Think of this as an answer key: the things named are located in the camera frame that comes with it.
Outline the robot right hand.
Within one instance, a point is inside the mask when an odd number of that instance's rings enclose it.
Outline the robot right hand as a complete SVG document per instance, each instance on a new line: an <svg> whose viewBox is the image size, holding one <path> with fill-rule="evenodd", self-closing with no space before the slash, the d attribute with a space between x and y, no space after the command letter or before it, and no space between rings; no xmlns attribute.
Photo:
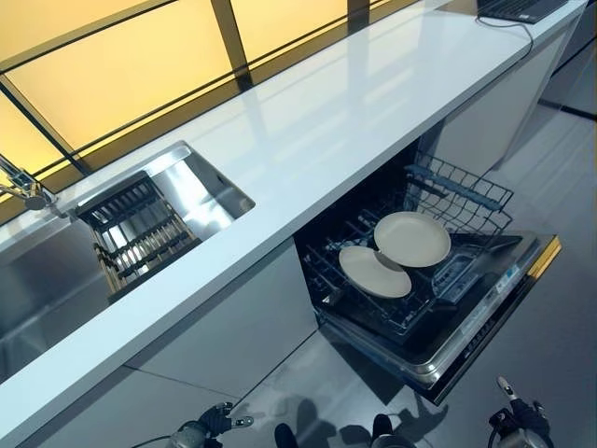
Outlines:
<svg viewBox="0 0 597 448"><path fill-rule="evenodd" d="M507 398L515 425L522 429L531 430L545 440L548 439L550 425L543 406L538 401L534 401L532 405L529 405L521 399L505 377L498 376L496 382Z"/></svg>

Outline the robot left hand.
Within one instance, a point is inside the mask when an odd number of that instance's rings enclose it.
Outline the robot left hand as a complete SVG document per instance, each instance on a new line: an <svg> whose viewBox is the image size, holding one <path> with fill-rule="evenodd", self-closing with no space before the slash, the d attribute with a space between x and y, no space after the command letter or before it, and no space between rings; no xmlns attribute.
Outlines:
<svg viewBox="0 0 597 448"><path fill-rule="evenodd" d="M255 423L255 419L250 415L231 417L232 409L232 402L221 402L200 416L199 423L205 429L209 439L215 439L233 429L250 427Z"/></svg>

